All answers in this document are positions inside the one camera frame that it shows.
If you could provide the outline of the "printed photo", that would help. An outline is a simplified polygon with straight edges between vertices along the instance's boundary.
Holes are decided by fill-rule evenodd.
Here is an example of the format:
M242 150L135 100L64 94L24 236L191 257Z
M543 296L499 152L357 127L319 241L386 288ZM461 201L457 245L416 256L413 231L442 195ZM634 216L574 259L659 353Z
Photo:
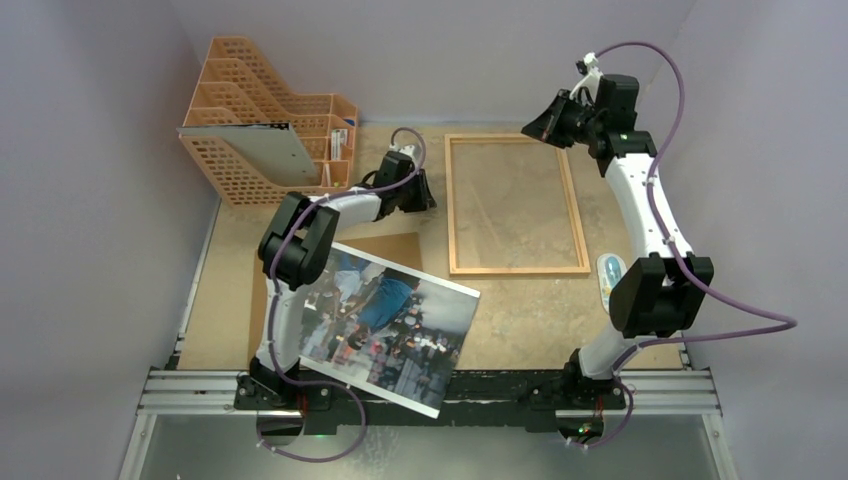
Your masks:
M333 245L306 301L302 366L437 418L481 294Z

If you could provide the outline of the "wooden picture frame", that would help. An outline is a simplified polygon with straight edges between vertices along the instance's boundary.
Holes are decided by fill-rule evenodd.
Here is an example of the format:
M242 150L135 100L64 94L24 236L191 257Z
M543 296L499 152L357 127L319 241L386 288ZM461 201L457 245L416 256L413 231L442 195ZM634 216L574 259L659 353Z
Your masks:
M451 274L591 272L565 151L508 133L447 134L444 149Z

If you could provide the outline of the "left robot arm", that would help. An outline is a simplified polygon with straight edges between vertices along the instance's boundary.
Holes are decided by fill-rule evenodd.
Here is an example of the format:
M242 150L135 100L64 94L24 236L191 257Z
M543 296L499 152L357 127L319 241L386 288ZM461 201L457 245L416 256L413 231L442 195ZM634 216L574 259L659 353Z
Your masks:
M271 285L263 334L247 373L240 375L237 410L305 408L312 394L333 390L329 379L299 377L299 339L312 285L327 266L337 232L379 221L395 210L421 212L435 202L417 145L392 145L377 171L348 190L289 193L262 237L257 256Z

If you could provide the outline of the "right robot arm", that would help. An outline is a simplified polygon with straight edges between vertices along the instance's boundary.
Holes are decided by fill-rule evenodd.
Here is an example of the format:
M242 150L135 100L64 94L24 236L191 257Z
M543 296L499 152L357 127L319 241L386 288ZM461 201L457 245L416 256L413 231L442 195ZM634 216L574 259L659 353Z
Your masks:
M633 264L612 288L610 323L575 350L561 381L564 399L584 407L616 389L615 376L641 343L689 329L714 276L712 261L694 254L675 222L653 163L652 136L635 128L639 83L628 75L586 73L560 90L523 135L565 149L587 147L621 209L634 251Z

